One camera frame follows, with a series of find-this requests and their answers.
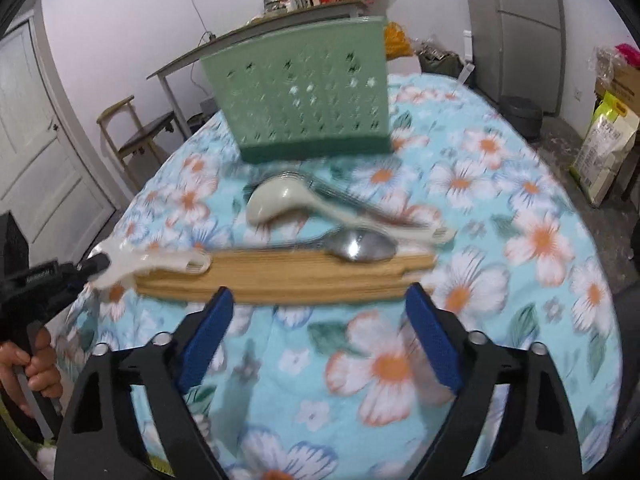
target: basket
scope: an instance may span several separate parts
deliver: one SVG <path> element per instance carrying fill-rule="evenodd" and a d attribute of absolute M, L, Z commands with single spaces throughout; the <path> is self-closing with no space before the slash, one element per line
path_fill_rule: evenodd
<path fill-rule="evenodd" d="M 202 60 L 242 160 L 390 153 L 382 18 L 313 23 Z"/>

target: finger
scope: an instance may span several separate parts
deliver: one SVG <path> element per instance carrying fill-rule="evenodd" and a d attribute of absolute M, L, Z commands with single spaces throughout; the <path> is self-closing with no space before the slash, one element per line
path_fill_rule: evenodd
<path fill-rule="evenodd" d="M 9 398 L 27 415 L 31 416 L 27 399 L 24 398 L 18 379 L 11 368 L 0 365 L 0 383 L 2 383 L 2 387 L 9 395 Z"/>
<path fill-rule="evenodd" d="M 56 367 L 53 367 L 29 379 L 29 387 L 34 392 L 40 392 L 49 386 L 59 383 L 60 380 L 60 372 Z"/>
<path fill-rule="evenodd" d="M 31 356 L 21 348 L 18 348 L 14 343 L 5 341 L 0 344 L 0 364 L 6 366 L 26 366 L 30 360 Z"/>
<path fill-rule="evenodd" d="M 40 393 L 43 397 L 47 397 L 48 399 L 59 399 L 62 397 L 62 384 L 58 383 L 53 386 L 48 386 Z"/>
<path fill-rule="evenodd" d="M 39 350 L 36 355 L 31 358 L 29 366 L 25 369 L 27 377 L 33 377 L 34 375 L 51 368 L 56 364 L 56 360 L 56 351 L 52 347 L 47 346 L 44 350 Z"/>
<path fill-rule="evenodd" d="M 36 347 L 36 352 L 38 350 L 45 349 L 47 346 L 50 346 L 51 345 L 51 334 L 49 333 L 49 330 L 47 330 L 46 328 L 42 327 L 40 329 L 40 331 L 38 332 L 38 334 L 36 335 L 36 341 L 34 341 L 34 345 Z"/>

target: tablecloth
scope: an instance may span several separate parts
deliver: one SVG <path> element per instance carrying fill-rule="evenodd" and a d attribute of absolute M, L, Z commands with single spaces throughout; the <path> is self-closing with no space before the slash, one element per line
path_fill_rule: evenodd
<path fill-rule="evenodd" d="M 562 187 L 482 98 L 433 75 L 390 76 L 394 154 L 295 164 L 404 218 L 458 229 L 421 283 L 439 308 L 499 344 L 544 342 L 564 381 L 584 469 L 606 450 L 620 388 L 620 341 L 594 243 Z M 131 203 L 114 236 L 144 248 L 269 244 L 335 227 L 314 216 L 246 224 L 248 166 L 222 113 Z M 145 344 L 202 304 L 86 291 L 56 341 L 77 376 L 93 345 Z M 237 305 L 200 387 L 194 420 L 234 479 L 406 478 L 452 395 L 439 385 L 401 301 L 311 308 Z M 144 390 L 133 391 L 150 453 L 163 457 Z M 504 409 L 497 388 L 468 471 L 482 466 Z"/>

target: white door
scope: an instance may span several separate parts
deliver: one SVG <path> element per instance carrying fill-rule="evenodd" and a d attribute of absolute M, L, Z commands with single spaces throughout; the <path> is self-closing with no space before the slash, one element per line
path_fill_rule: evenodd
<path fill-rule="evenodd" d="M 114 207 L 62 129 L 25 22 L 0 41 L 0 214 L 10 210 L 31 264 L 78 261 Z"/>

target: white wall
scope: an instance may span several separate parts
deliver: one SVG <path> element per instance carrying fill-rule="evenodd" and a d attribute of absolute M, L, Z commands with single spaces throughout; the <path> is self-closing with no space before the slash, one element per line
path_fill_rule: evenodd
<path fill-rule="evenodd" d="M 586 136 L 593 115 L 595 72 L 589 59 L 596 46 L 635 44 L 609 0 L 564 0 L 566 70 L 560 116 Z"/>
<path fill-rule="evenodd" d="M 217 35 L 240 27 L 258 14 L 262 0 L 196 0 L 207 27 Z M 156 79 L 146 77 L 196 47 L 203 33 L 190 0 L 42 0 L 44 19 L 60 78 L 91 142 L 120 176 L 100 140 L 95 118 L 130 94 L 143 122 L 170 109 Z M 436 38 L 463 53 L 463 30 L 470 27 L 466 0 L 375 0 L 375 9 L 406 26 L 415 38 Z M 197 113 L 203 93 L 185 68 L 169 78 L 185 115 Z M 194 78 L 209 89 L 199 66 Z M 132 134 L 126 117 L 112 122 L 116 143 Z M 178 134 L 160 144 L 175 148 Z"/>

